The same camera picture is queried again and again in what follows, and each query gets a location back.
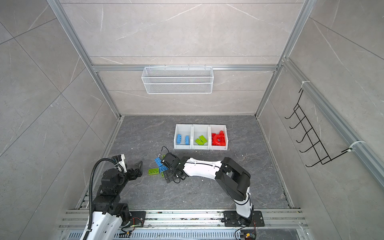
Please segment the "white three-compartment bin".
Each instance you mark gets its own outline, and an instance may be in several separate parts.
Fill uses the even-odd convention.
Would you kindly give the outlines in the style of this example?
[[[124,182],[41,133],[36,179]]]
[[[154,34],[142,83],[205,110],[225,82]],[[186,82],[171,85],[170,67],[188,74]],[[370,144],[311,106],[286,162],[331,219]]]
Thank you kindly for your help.
[[[226,125],[176,124],[174,149],[226,151],[229,138]]]

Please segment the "red lego brick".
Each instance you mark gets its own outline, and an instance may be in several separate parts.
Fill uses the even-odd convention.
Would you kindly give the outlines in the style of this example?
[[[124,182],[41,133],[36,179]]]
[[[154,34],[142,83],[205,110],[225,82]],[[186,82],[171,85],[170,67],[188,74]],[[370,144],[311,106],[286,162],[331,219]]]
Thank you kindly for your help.
[[[216,134],[215,133],[212,133],[212,145],[213,146],[216,145]]]

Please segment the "red arch lego piece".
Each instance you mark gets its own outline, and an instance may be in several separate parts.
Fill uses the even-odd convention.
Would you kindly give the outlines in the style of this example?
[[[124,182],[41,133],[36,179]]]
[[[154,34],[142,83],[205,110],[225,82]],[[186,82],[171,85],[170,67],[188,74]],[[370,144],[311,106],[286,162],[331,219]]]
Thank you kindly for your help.
[[[225,137],[225,132],[220,131],[218,134],[216,134],[216,146],[226,146],[226,137]]]

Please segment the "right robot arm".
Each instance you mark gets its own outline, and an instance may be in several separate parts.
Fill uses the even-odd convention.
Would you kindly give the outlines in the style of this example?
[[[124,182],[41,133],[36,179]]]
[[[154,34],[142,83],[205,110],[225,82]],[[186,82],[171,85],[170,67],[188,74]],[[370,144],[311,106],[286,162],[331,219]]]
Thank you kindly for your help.
[[[179,158],[166,154],[161,163],[170,171],[173,181],[183,181],[187,177],[202,177],[215,180],[236,205],[236,217],[241,226],[252,222],[253,204],[250,197],[251,175],[233,159],[210,162],[191,157]]]

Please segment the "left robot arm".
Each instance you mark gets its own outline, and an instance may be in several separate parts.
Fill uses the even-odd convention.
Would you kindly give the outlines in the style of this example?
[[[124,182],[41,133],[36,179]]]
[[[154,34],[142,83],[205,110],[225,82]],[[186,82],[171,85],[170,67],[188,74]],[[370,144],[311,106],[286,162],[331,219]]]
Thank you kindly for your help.
[[[103,173],[101,185],[94,197],[94,177],[102,162],[109,162],[114,167]],[[82,240],[112,240],[118,230],[130,235],[133,231],[126,231],[126,228],[144,226],[146,212],[131,213],[128,204],[120,202],[120,193],[126,184],[142,175],[143,162],[139,161],[129,168],[123,154],[102,158],[95,163],[89,184],[89,217],[81,235]]]

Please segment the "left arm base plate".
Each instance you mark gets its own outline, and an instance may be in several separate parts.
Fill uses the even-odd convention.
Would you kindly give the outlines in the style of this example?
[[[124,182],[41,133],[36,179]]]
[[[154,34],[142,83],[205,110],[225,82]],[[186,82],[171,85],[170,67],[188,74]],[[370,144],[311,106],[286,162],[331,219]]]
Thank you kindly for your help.
[[[146,211],[121,212],[123,222],[121,227],[143,227],[146,219]]]

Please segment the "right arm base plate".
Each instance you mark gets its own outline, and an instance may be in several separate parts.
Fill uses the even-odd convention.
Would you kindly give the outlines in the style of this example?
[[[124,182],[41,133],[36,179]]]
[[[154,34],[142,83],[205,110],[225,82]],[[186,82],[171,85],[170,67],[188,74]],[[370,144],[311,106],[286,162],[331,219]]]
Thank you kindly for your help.
[[[264,227],[265,222],[261,211],[252,211],[248,218],[240,216],[236,211],[224,211],[222,223],[226,227]]]

